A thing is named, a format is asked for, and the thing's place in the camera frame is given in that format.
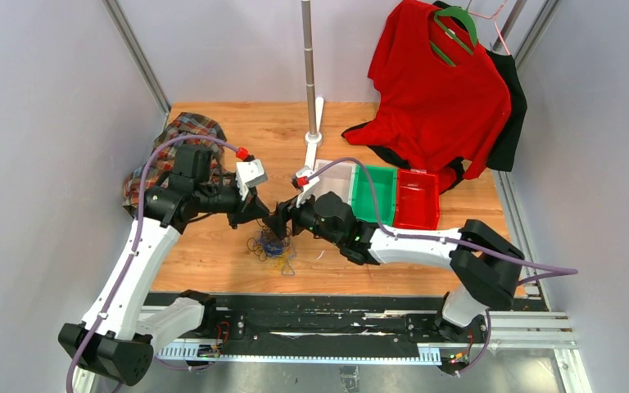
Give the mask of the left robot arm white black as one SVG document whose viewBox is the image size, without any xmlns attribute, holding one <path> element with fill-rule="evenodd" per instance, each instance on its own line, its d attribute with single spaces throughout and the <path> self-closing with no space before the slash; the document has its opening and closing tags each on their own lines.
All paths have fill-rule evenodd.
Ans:
<svg viewBox="0 0 629 393">
<path fill-rule="evenodd" d="M 186 290 L 152 316 L 140 313 L 160 266 L 198 215 L 224 214 L 231 228 L 268 215 L 256 191 L 267 179 L 263 164 L 243 148 L 236 156 L 233 175 L 225 176 L 213 150 L 183 144 L 173 168 L 139 193 L 136 219 L 106 285 L 81 322 L 59 332 L 73 368 L 134 386 L 158 352 L 186 333 L 225 341 L 228 325 L 206 293 Z"/>
</svg>

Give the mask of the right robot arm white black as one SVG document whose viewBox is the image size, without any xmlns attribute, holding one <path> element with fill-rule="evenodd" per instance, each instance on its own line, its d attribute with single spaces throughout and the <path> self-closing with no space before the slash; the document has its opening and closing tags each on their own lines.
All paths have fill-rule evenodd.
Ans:
<svg viewBox="0 0 629 393">
<path fill-rule="evenodd" d="M 519 285 L 523 253 L 482 221 L 443 231 L 398 229 L 357 219 L 350 205 L 328 192 L 278 204 L 264 220 L 283 239 L 306 230 L 336 246 L 354 264 L 409 263 L 446 269 L 459 286 L 444 298 L 435 328 L 456 341 L 487 310 L 509 310 Z"/>
</svg>

